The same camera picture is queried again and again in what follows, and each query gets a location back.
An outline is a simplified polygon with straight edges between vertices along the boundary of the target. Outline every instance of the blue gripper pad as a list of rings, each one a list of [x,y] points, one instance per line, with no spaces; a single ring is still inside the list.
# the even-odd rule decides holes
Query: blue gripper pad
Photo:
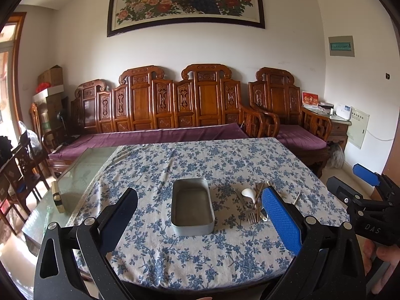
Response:
[[[371,186],[376,187],[379,186],[379,184],[381,183],[378,179],[377,174],[363,167],[359,163],[354,165],[353,174],[360,177],[363,181],[370,184]]]
[[[262,192],[262,206],[287,250],[297,256],[301,250],[301,232],[283,205],[282,198],[270,187]]]

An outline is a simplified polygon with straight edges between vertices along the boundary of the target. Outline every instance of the fork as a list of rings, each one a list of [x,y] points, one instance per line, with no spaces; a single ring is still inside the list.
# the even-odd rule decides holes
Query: fork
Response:
[[[236,193],[237,197],[239,198],[241,204],[244,206],[244,208],[246,208],[245,214],[246,214],[247,220],[249,221],[250,224],[255,224],[257,222],[256,216],[255,216],[255,211],[252,209],[249,209],[246,206],[245,200],[243,200],[243,197],[240,193],[238,193],[237,191],[235,191],[235,193]]]

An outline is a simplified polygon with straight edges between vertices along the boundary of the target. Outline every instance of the purple seat cushion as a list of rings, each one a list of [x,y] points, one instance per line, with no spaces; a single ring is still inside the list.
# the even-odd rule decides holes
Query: purple seat cushion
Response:
[[[281,125],[277,140],[289,150],[320,150],[327,143],[299,125]]]
[[[246,139],[238,124],[191,127],[180,129],[154,129],[119,133],[87,134],[80,136],[72,144],[49,154],[51,160],[75,160],[87,148],[106,148],[146,143],[169,143]]]

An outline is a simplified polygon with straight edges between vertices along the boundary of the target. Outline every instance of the metal tray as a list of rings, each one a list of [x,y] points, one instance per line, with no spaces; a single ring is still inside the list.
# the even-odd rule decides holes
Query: metal tray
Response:
[[[171,223],[178,236],[202,236],[213,232],[215,216],[207,180],[188,178],[173,183]]]

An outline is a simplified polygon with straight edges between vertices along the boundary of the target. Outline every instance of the blue floral tablecloth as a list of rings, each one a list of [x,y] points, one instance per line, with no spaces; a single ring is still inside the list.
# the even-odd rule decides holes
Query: blue floral tablecloth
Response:
[[[171,226],[173,182],[206,178],[215,228],[177,237]],[[281,275],[293,256],[270,221],[250,225],[235,191],[270,181],[286,202],[323,224],[348,220],[339,200],[274,138],[129,145],[119,147],[93,180],[70,224],[98,216],[127,187],[139,203],[107,258],[118,276],[154,288],[202,290],[242,287]],[[84,269],[82,258],[79,266]]]

